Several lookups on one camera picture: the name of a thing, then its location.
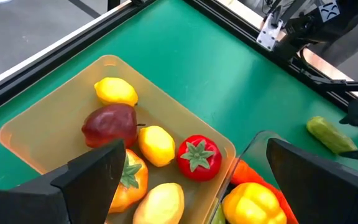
yellow plastic tray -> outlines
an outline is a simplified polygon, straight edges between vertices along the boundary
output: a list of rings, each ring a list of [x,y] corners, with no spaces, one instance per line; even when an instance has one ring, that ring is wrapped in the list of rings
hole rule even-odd
[[[120,58],[105,55],[71,80],[6,123],[0,130],[0,142],[17,157],[44,174],[82,155],[85,145],[81,126],[85,118],[102,104],[93,85],[104,77],[119,77],[129,82],[139,95],[135,107],[138,123],[159,125],[175,139],[177,146],[193,134],[212,139],[223,155],[219,174],[209,182],[193,182],[185,178],[173,161],[157,168],[149,163],[137,146],[132,149],[149,168],[149,190],[158,184],[176,182],[185,192],[185,211],[180,223],[206,223],[212,204],[224,191],[227,174],[236,156],[232,143],[208,126],[184,106],[148,81]],[[132,223],[137,207],[107,217],[106,223]]]

yellow bell pepper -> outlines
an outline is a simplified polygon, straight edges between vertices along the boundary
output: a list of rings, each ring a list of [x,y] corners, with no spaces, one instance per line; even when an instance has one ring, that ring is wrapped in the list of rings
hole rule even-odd
[[[223,200],[223,213],[230,224],[286,224],[276,196],[257,183],[244,183]]]

red tomato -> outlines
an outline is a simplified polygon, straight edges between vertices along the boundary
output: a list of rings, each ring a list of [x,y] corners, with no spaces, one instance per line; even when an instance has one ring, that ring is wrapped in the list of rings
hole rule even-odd
[[[177,153],[178,167],[190,179],[211,180],[222,164],[222,154],[212,140],[194,135],[183,141]]]

green calyx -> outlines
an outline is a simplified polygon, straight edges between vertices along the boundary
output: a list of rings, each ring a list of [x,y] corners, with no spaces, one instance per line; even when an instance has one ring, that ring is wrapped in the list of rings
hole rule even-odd
[[[213,151],[206,151],[205,145],[206,141],[202,140],[198,143],[197,146],[193,145],[190,142],[186,142],[188,152],[184,153],[180,157],[182,159],[187,159],[190,162],[190,171],[194,171],[198,166],[202,166],[205,169],[210,169],[207,158],[214,155]]]
[[[129,188],[131,186],[139,188],[139,184],[136,181],[135,174],[142,168],[142,164],[129,165],[128,155],[125,158],[124,169],[122,170],[120,183]]]

gray floor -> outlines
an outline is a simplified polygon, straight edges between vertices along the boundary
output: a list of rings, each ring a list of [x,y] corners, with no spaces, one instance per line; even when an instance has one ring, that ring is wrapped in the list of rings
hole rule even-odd
[[[262,13],[256,0],[245,1]],[[106,0],[83,2],[100,14],[106,12]],[[0,73],[92,19],[68,0],[12,0],[0,4]],[[358,53],[338,68],[358,80]]]

